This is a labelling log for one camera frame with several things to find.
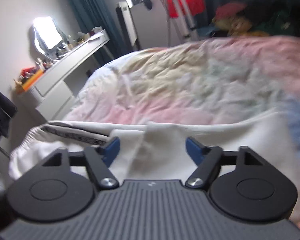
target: silver screw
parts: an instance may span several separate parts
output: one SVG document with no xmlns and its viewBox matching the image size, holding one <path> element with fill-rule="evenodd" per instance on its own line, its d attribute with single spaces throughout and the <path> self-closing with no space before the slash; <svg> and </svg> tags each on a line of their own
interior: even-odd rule
<svg viewBox="0 0 300 240">
<path fill-rule="evenodd" d="M 117 181 L 115 179 L 111 179 L 111 178 L 104 178 L 101 180 L 101 184 L 106 187 L 112 187 L 116 183 L 117 183 Z"/>
<path fill-rule="evenodd" d="M 203 181 L 202 181 L 202 179 L 199 179 L 199 178 L 192 178 L 192 179 L 188 180 L 188 184 L 192 187 L 198 187 L 203 184 Z"/>
</svg>

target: ridged surface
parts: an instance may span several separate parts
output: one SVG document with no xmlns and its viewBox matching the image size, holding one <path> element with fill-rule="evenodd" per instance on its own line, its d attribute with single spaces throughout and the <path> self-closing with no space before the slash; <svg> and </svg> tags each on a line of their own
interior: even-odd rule
<svg viewBox="0 0 300 240">
<path fill-rule="evenodd" d="M 216 240 L 300 239 L 288 220 L 239 223 L 222 215 L 204 192 L 179 181 L 125 181 L 103 191 L 80 215 L 55 224 L 17 220 L 1 233 L 7 240 Z"/>
</svg>

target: vanity table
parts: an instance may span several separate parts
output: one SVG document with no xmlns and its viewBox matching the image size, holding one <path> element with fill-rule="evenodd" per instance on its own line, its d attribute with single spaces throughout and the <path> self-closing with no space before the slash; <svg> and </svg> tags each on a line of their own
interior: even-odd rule
<svg viewBox="0 0 300 240">
<path fill-rule="evenodd" d="M 75 99 L 65 78 L 98 49 L 104 49 L 114 59 L 106 47 L 109 40 L 105 30 L 94 34 L 49 68 L 28 91 L 20 94 L 20 100 L 30 113 L 42 121 L 61 120 Z"/>
</svg>

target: red cloth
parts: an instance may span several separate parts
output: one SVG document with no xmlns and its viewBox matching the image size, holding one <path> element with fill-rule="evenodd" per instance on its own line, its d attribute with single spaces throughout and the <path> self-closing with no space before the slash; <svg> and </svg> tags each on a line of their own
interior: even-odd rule
<svg viewBox="0 0 300 240">
<path fill-rule="evenodd" d="M 181 0 L 178 0 L 178 2 L 180 4 L 183 14 L 185 14 L 185 10 L 182 6 Z M 167 3 L 168 3 L 168 10 L 169 10 L 170 17 L 178 18 L 178 14 L 176 8 L 173 5 L 172 0 L 167 0 Z M 203 0 L 186 0 L 186 3 L 192 15 L 197 15 L 199 13 L 202 13 L 206 8 Z"/>
<path fill-rule="evenodd" d="M 241 2 L 229 2 L 223 6 L 219 6 L 216 10 L 216 20 L 221 20 L 225 18 L 229 18 L 231 16 L 235 16 L 238 12 L 242 11 L 246 8 L 247 5 Z"/>
</svg>

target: desk leg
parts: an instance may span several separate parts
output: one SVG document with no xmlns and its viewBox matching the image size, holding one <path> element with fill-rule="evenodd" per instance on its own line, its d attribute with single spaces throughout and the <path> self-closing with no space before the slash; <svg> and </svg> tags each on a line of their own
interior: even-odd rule
<svg viewBox="0 0 300 240">
<path fill-rule="evenodd" d="M 112 55 L 112 53 L 109 51 L 108 47 L 106 45 L 102 46 L 103 49 L 105 50 L 106 54 L 108 54 L 108 56 L 110 57 L 111 60 L 114 60 L 114 56 Z"/>
</svg>

